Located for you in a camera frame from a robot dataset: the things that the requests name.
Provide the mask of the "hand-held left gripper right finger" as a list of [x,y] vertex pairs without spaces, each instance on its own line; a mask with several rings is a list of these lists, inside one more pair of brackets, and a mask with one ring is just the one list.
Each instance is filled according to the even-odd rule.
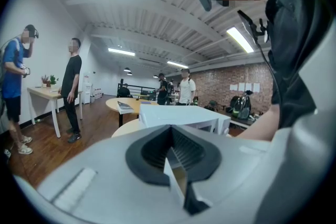
[[185,217],[172,224],[256,224],[273,176],[266,171],[273,144],[230,138],[188,126],[173,126],[188,138],[192,167],[187,170]]

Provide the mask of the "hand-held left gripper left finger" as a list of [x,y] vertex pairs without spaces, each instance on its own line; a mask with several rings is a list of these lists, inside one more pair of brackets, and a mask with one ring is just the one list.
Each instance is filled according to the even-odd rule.
[[158,127],[96,142],[50,173],[38,192],[69,224],[178,224],[184,210],[169,187],[138,179],[125,154]]

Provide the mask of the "white microwave oven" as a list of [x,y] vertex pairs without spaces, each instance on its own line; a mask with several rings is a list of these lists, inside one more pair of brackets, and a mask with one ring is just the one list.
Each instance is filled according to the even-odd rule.
[[[137,129],[161,125],[186,125],[215,135],[228,136],[230,119],[228,116],[200,108],[198,106],[150,106],[140,105]],[[164,164],[164,173],[173,183],[172,193],[183,202],[186,192],[186,169],[177,160],[175,150],[169,149]]]

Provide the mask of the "person's right forearm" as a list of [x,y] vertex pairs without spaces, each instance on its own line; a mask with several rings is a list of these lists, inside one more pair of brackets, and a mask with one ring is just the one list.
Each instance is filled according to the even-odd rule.
[[278,130],[280,119],[280,107],[278,104],[271,105],[255,123],[244,130],[236,138],[248,140],[271,141]]

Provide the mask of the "dark desk with white legs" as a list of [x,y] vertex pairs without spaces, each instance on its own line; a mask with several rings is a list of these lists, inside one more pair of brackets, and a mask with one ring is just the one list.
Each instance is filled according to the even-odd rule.
[[254,120],[252,120],[251,118],[248,118],[246,120],[242,120],[242,119],[238,119],[233,117],[230,113],[225,112],[224,110],[219,110],[218,113],[228,116],[230,118],[230,123],[235,125],[235,126],[239,126],[243,129],[247,129],[248,127],[250,127],[253,123],[255,123]]

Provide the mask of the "black backpack with green trim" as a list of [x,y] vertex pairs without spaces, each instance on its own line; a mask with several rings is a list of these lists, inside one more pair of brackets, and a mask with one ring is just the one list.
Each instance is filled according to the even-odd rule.
[[246,90],[244,94],[239,97],[232,110],[232,116],[240,120],[247,120],[251,112],[250,96],[253,94],[251,90]]

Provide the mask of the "silver grey book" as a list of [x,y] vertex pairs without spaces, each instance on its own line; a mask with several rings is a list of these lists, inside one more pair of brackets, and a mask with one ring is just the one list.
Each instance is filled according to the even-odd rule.
[[120,115],[134,113],[134,109],[126,103],[117,102],[117,109]]

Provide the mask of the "oval wooden table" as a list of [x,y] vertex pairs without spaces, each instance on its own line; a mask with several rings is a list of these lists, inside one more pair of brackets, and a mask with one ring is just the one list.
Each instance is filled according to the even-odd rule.
[[[140,106],[142,105],[141,101],[151,102],[152,105],[157,105],[155,101],[143,100],[143,99],[135,99],[135,98],[112,98],[106,101],[106,106],[110,108],[112,111],[118,112],[117,102],[120,101],[122,103],[126,103],[134,109],[134,113],[130,113],[131,115],[136,115],[139,117]],[[119,114],[119,127],[123,125],[123,115]]]

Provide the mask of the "white water dispenser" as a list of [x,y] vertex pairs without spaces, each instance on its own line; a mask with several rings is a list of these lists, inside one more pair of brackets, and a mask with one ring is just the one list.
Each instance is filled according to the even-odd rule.
[[83,84],[82,84],[82,89],[83,89],[82,103],[83,104],[90,103],[91,85],[92,85],[92,83],[90,82],[90,74],[87,72],[87,73],[84,74]]

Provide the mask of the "black metal railing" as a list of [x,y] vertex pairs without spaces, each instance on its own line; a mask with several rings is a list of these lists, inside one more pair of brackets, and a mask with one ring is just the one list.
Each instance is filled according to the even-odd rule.
[[158,95],[154,88],[130,84],[130,83],[125,82],[124,79],[120,79],[120,82],[118,83],[118,87],[117,87],[117,93],[118,93],[118,89],[120,88],[120,86],[122,86],[125,83],[128,84],[128,89],[130,90],[132,98],[145,99],[149,101],[157,100]]

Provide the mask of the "wooden desk with white legs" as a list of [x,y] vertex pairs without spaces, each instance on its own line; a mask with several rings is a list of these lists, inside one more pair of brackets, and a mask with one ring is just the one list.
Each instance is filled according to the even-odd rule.
[[50,104],[55,133],[58,138],[61,138],[56,114],[59,113],[59,107],[58,107],[57,101],[62,99],[62,96],[57,91],[48,90],[47,88],[28,87],[27,93],[28,93],[30,119],[31,119],[32,125],[36,124],[35,122],[36,112],[35,112],[35,109],[33,108],[33,103],[32,103],[32,95],[35,95],[37,97],[47,100],[48,104]]

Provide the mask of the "ceiling light panel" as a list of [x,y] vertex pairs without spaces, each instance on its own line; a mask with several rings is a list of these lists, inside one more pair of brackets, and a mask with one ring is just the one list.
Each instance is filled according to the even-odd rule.
[[245,39],[245,37],[240,33],[236,27],[231,27],[226,31],[236,42],[249,54],[254,52],[252,46]]
[[132,56],[135,57],[134,52],[130,51],[125,51],[125,50],[120,50],[120,49],[114,49],[114,48],[108,48],[109,52],[115,53],[115,54],[121,54],[121,55],[127,55],[127,56]]
[[177,63],[177,62],[168,61],[167,64],[179,67],[181,69],[188,69],[188,66]]

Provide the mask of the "person's black clothing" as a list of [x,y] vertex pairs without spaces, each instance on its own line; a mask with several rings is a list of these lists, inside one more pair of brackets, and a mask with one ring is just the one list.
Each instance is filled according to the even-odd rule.
[[299,70],[329,28],[331,7],[328,0],[268,0],[265,13],[276,78],[271,102],[280,107],[279,127],[291,127],[316,108]]

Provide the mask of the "black chest-mounted device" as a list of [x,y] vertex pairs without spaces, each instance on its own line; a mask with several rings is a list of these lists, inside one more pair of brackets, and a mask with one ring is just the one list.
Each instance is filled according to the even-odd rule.
[[253,20],[246,15],[242,10],[237,11],[238,16],[240,17],[244,28],[252,37],[254,43],[259,46],[258,38],[263,37],[264,43],[269,41],[268,29],[263,24],[263,20],[259,19],[259,27],[253,22]]

